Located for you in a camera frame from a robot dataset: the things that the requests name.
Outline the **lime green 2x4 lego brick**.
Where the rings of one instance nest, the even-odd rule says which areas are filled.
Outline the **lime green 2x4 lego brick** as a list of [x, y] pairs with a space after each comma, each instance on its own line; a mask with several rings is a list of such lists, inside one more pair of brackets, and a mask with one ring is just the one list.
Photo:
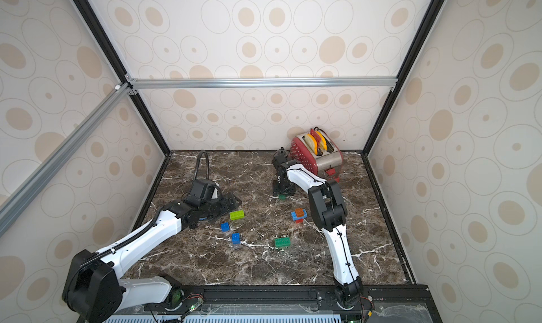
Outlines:
[[231, 221], [240, 220], [240, 219], [243, 219], [244, 217], [245, 217], [244, 210], [237, 210], [237, 211], [230, 212]]

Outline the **light blue 2x4 lego brick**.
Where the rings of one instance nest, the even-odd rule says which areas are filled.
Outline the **light blue 2x4 lego brick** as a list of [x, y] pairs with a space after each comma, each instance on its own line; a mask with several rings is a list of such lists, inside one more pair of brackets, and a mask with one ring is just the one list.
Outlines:
[[308, 216], [308, 214], [306, 213], [304, 209], [301, 209], [301, 210], [298, 209], [297, 211], [293, 211], [291, 215], [292, 215], [292, 219], [296, 222], [303, 221]]

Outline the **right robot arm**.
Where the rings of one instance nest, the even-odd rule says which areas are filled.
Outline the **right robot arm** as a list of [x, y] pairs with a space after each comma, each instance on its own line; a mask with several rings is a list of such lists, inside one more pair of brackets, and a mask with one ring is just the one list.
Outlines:
[[347, 207], [339, 183], [311, 173], [283, 148], [274, 153], [272, 164], [277, 176], [275, 196], [294, 195], [297, 188], [306, 192], [313, 223], [324, 234], [330, 250], [338, 303], [353, 306], [363, 293], [363, 283], [349, 249]]

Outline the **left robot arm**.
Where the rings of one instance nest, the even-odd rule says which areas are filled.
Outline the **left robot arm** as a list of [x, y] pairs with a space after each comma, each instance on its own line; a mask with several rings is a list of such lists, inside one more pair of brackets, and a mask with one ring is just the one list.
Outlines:
[[125, 273], [172, 236], [235, 211], [241, 204], [233, 193], [222, 193], [217, 183], [194, 180], [187, 196], [163, 206], [144, 226], [96, 252], [76, 254], [62, 292], [63, 302], [86, 322], [104, 322], [127, 307], [166, 303], [172, 298], [173, 279], [126, 279]]

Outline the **red polka dot toaster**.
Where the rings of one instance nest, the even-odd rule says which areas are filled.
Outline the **red polka dot toaster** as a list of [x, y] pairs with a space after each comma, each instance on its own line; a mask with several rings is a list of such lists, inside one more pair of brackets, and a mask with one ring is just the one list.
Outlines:
[[[309, 133], [315, 135], [316, 130], [322, 132], [327, 139], [328, 152], [322, 156], [315, 156], [306, 146], [303, 137]], [[311, 128], [307, 133], [296, 135], [290, 146], [290, 156], [300, 162], [308, 171], [326, 180], [340, 182], [340, 172], [344, 163], [344, 157], [339, 147], [331, 140], [331, 137], [321, 128]]]

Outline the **toy bread slice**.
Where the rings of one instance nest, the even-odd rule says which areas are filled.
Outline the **toy bread slice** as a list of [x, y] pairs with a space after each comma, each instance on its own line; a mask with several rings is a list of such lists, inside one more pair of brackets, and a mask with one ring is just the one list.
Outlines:
[[322, 156], [323, 155], [323, 151], [321, 149], [321, 145], [320, 145], [320, 142], [321, 142], [321, 136], [319, 134], [307, 134], [303, 137], [304, 141], [306, 142], [306, 146], [307, 148], [310, 149], [310, 151], [312, 152], [312, 154], [314, 154], [315, 156]]

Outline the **yellow toy slice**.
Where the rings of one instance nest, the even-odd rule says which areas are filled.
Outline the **yellow toy slice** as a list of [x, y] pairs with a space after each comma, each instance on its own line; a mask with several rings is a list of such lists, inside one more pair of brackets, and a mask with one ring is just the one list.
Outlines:
[[328, 152], [329, 149], [328, 149], [328, 143], [327, 143], [327, 139], [325, 138], [325, 136], [322, 134], [322, 132], [316, 130], [316, 134], [319, 136], [320, 138], [320, 142], [319, 142], [319, 147], [321, 148], [321, 150], [323, 152]]

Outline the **horizontal aluminium rail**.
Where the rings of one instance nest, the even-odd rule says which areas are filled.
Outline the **horizontal aluminium rail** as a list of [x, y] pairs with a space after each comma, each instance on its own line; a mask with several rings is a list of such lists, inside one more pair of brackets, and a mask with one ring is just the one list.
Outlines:
[[255, 89], [306, 87], [394, 87], [396, 77], [274, 77], [220, 79], [136, 79], [128, 82], [137, 90], [149, 89]]

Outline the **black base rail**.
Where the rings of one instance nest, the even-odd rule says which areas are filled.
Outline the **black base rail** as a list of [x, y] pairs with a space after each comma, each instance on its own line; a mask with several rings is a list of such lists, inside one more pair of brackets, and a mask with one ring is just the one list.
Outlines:
[[123, 309], [109, 322], [441, 322], [424, 285], [364, 286], [344, 304], [333, 286], [184, 286], [166, 303]]

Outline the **left diagonal aluminium rail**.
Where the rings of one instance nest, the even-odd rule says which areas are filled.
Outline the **left diagonal aluminium rail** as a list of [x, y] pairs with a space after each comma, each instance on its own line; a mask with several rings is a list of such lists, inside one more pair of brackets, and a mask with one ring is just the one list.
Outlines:
[[79, 127], [7, 199], [1, 208], [2, 235], [9, 230], [50, 180], [56, 176], [59, 170], [76, 153], [83, 142], [92, 135], [95, 129], [119, 103], [119, 100], [128, 95], [130, 87], [131, 85], [125, 82], [113, 90], [107, 98], [102, 100], [97, 108], [83, 120]]

